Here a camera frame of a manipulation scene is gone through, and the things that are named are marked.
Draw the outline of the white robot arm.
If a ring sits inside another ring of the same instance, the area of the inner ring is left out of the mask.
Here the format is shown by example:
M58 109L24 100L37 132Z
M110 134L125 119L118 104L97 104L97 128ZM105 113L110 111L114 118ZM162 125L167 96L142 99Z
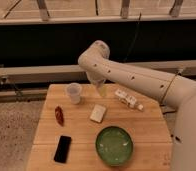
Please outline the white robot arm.
M78 58L93 85L118 83L177 110L170 171L196 171L196 81L167 72L109 60L109 46L97 40Z

